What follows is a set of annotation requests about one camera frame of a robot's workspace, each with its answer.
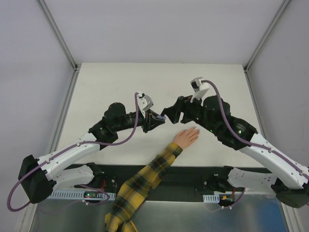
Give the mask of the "purple nail polish bottle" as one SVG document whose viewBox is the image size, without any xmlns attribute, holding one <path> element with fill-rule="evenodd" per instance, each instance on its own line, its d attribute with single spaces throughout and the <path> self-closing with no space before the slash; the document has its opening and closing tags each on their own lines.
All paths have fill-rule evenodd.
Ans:
<svg viewBox="0 0 309 232">
<path fill-rule="evenodd" d="M 166 117 L 165 117 L 165 116 L 157 115 L 156 117 L 157 117 L 158 119 L 160 119 L 160 120 L 163 120 L 163 121 L 166 120 Z"/>
</svg>

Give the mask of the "yellow plaid sleeve forearm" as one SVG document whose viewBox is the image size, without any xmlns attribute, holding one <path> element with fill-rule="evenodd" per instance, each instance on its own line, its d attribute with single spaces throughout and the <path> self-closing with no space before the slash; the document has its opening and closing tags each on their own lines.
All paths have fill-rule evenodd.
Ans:
<svg viewBox="0 0 309 232">
<path fill-rule="evenodd" d="M 149 164 L 123 183 L 113 202 L 111 212 L 105 216 L 106 232 L 138 231 L 131 217 L 157 188 L 182 151 L 178 145 L 170 143 Z"/>
</svg>

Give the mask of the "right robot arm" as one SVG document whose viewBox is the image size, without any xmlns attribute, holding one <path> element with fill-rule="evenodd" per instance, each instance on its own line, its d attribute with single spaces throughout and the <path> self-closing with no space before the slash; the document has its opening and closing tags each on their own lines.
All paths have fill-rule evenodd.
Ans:
<svg viewBox="0 0 309 232">
<path fill-rule="evenodd" d="M 244 171 L 231 167 L 217 178 L 221 190 L 246 188 L 274 195 L 283 204 L 301 208 L 309 203 L 309 169 L 281 153 L 255 127 L 231 115 L 230 105 L 214 95 L 205 100 L 180 96 L 164 108 L 162 116 L 176 124 L 195 122 L 211 132 L 223 145 L 262 164 L 269 173 Z"/>
</svg>

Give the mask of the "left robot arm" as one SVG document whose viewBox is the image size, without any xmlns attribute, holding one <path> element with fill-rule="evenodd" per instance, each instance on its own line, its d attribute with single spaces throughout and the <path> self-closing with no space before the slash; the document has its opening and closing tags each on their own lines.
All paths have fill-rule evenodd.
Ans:
<svg viewBox="0 0 309 232">
<path fill-rule="evenodd" d="M 112 103 L 102 119 L 74 143 L 53 153 L 22 161 L 18 180 L 30 203 L 40 203 L 54 191 L 78 184 L 97 188 L 102 182 L 102 172 L 95 163 L 79 169 L 68 167 L 76 161 L 119 143 L 118 132 L 141 127 L 144 133 L 163 125 L 166 118 L 151 110 L 152 104 L 138 104 L 136 111 L 127 113 L 122 103 Z"/>
</svg>

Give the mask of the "mannequin hand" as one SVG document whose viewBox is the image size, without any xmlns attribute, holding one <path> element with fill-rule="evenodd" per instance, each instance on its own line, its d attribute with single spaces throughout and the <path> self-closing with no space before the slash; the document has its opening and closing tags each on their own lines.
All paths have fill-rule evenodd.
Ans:
<svg viewBox="0 0 309 232">
<path fill-rule="evenodd" d="M 173 139 L 173 143 L 178 145 L 181 149 L 188 148 L 199 137 L 200 130 L 196 127 L 191 127 L 187 130 L 179 132 Z"/>
</svg>

